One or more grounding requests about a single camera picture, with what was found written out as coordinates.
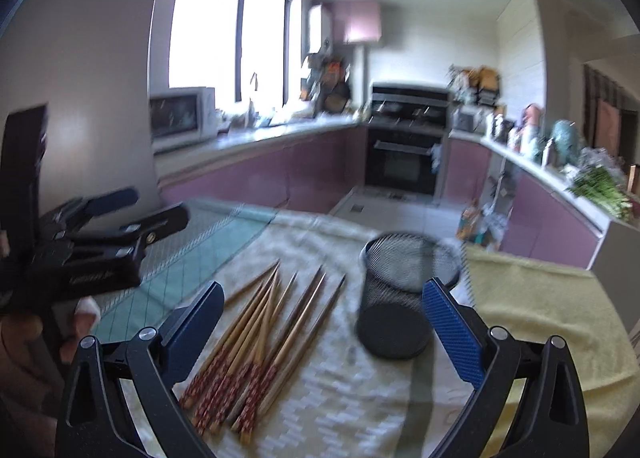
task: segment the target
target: microwave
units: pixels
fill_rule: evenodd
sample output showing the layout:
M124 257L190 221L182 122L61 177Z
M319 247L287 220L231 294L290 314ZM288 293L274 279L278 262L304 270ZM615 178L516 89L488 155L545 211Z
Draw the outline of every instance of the microwave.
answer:
M171 88L149 98L154 153L205 142L218 135L215 88Z

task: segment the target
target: wall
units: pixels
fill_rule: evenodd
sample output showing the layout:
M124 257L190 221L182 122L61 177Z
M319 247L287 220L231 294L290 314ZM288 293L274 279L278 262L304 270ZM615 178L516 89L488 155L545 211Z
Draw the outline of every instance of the wall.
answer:
M479 21L421 8L382 9L382 42L369 50L370 82L449 83L452 64L498 64L494 20Z
M569 56L569 115L578 131L582 131L584 122L584 66L575 54Z
M154 0L25 0L0 38L0 128L49 104L42 210L133 185L118 220L159 206L148 120Z
M174 21L175 0L156 0L149 45L149 91L169 88L169 46Z
M562 0L536 0L546 61L546 123L569 117L570 48Z
M536 0L511 0L498 18L498 69L508 117L520 118L532 102L546 105L545 54Z

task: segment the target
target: wooden chopstick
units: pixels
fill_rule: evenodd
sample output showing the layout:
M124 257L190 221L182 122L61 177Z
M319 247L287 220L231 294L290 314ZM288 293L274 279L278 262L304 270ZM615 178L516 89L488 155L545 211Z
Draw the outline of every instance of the wooden chopstick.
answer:
M273 311L273 316L270 319L270 327L273 327L277 318L280 316L280 312L284 307L284 303L289 293L289 290L291 289L291 287L296 281L296 276L297 276L296 274L293 275L293 277L289 281L289 284L284 289L284 292L282 292L282 295L280 296L280 300L278 301L278 304L276 305L276 308ZM225 380L223 380L222 384L220 384L220 390L222 390L222 393L224 396L215 414L213 414L212 416L213 422L211 422L209 426L209 430L212 433L217 434L218 431L220 430L220 426L222 425L222 422L224 421L226 414L228 413L229 407L232 405L233 401L236 399L236 396L238 396L238 392L242 388L242 385L244 384L246 378L248 377L248 375L250 374L250 371L252 370L252 367L254 365L254 357L257 353L257 350L258 350L258 345L256 344L252 349L251 353L249 354L249 356L246 358L242 367L238 369L238 372L232 378L230 376L228 376L228 378L225 377ZM244 355L244 351L241 350L238 356L236 356L236 360L238 360L239 358L242 358L243 355ZM234 361L234 363L231 365L231 368L234 368L235 365L236 365L236 362Z
M277 370L282 364L282 361L286 357L290 348L293 346L293 343L295 342L296 337L300 333L306 318L309 316L311 312L314 299L318 296L318 291L320 290L320 288L322 287L322 284L324 283L325 277L326 275L324 274L320 279L320 281L318 282L318 285L316 286L315 290L313 291L313 294L309 298L309 301L306 304L305 309L300 314L299 319L296 321L296 324L291 329L291 332L287 336L287 339L284 341L284 343L282 344L282 347L274 357L273 362L271 363L269 369L267 370L263 380L256 386L256 388L253 391L250 391L247 396L246 403L244 405L244 408L242 409L242 413L240 414L240 417L236 421L236 424L239 425L239 428L241 430L240 441L243 444L248 444L251 441L252 431L254 430L254 426L255 426L255 416L256 416L258 403L260 402L262 396L264 395L267 388L269 387L271 381L273 380L273 377L275 376Z
M224 379L226 373L228 372L229 367L231 366L234 359L236 358L236 355L240 351L240 348L242 348L242 345L244 344L245 340L248 337L254 336L255 333L257 332L257 327L259 326L259 323L262 320L262 317L264 316L264 312L265 312L264 309L270 298L271 290L274 287L276 287L276 282L277 282L276 276L277 276L277 272L273 272L268 282L268 285L265 289L265 294L262 296L260 300L260 304L253 312L251 318L247 321L246 325L242 328L242 331L238 336L238 339L236 340L234 346L228 351L228 353L226 353L224 361L222 362L222 364L220 364L220 367L218 368L215 376L213 377L213 380L210 382L210 384L207 387L207 392L204 395L204 399L196 409L192 422L194 423L196 430L200 434L204 433L205 428L207 427L207 425L209 425L210 412L211 412L212 406L218 400L217 393L218 393L218 388L220 386L220 383Z
M258 287L254 295L249 300L249 302L244 306L244 308L242 308L241 313L239 313L238 316L231 322L231 324L223 333L222 337L218 339L218 342L214 346L213 350L211 351L211 353L209 354L209 356L207 357L203 365L201 365L198 373L195 375L195 377L190 382L188 387L184 390L182 396L180 397L180 405L183 408L191 409L193 405L196 403L197 399L202 394L204 387L208 382L209 378L216 372L216 369L220 364L220 357L223 357L223 355L220 355L222 348L225 347L225 344L227 342L229 342L230 340L233 340L233 337L237 333L236 327L241 326L243 322L246 323L246 321L248 320L248 317L251 315L251 313L253 312L253 310L255 309L259 301L260 292L264 289L265 277L270 272L275 272L279 264L280 264L280 261L276 261L276 263L272 264L259 276L257 276L256 278L252 279L250 282L242 286L237 293L232 294L229 300L225 300L225 305L226 305L230 300L234 300L236 297L239 297L239 295L242 294L244 291L260 283L260 287Z
M278 350L286 340L287 335L289 335L289 332L293 328L293 325L298 320L300 313L302 312L305 305L308 303L311 292L313 291L314 287L318 284L318 279L320 279L321 273L322 273L322 266L318 268L318 271L316 272L315 276L313 276L308 287L305 288L305 291L302 293L302 295L298 299L298 302L296 303L295 307L293 307L291 314L289 314L289 317L285 322L284 328L282 329L277 339L273 343L273 346L269 351L269 355L264 361L266 366L271 365L271 363L273 362L273 358L276 356L276 353L278 352ZM234 422L238 419L238 416L240 416L240 413L242 412L242 408L244 407L244 403L246 401L246 397L248 393L249 393L248 387L244 388L244 391L241 393L240 397L238 398L235 405L231 409L231 413L227 418L227 422L230 425L233 425Z
M315 337L318 335L318 332L320 331L322 325L325 323L325 321L329 317L329 314L331 313L336 301L338 300L340 292L344 284L346 283L346 279L347 279L347 276L344 276L340 280L340 284L338 285L338 288L336 288L335 292L329 299L328 303L324 306L321 313L318 315L318 318L313 323L313 326L311 327L311 330L309 331L309 334L307 335L304 343L291 356L289 362L284 367L278 381L274 382L273 385L268 389L268 392L264 395L262 402L258 407L258 412L256 416L257 419L264 417L264 415L267 414L267 412L269 411L273 403L278 398L278 395L284 388L284 385L288 383L291 375L300 364L302 357L304 357L306 351L309 349L309 346L311 346L311 343L313 342Z

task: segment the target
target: white tiled wall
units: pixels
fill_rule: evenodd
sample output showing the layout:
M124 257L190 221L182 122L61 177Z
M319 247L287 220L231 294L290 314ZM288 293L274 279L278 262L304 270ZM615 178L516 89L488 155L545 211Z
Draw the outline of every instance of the white tiled wall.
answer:
M532 102L545 106L546 68L536 0L511 0L498 18L498 69L510 118Z

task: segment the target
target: screw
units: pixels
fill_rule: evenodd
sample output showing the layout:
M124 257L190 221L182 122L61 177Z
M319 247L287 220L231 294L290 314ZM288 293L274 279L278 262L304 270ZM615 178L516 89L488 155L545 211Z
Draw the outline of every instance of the screw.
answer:
M498 339L499 341L505 340L509 336L509 332L502 326L494 326L491 328L491 337Z
M140 337L143 341L150 341L156 336L155 328L143 328L140 330L138 337Z
M566 346L566 342L559 335L554 335L553 337L551 337L551 343L553 346L555 346L559 350L561 350Z
M88 335L87 337L82 338L82 340L80 341L80 346L85 350L87 350L91 348L91 346L93 346L94 343L95 343L95 337Z

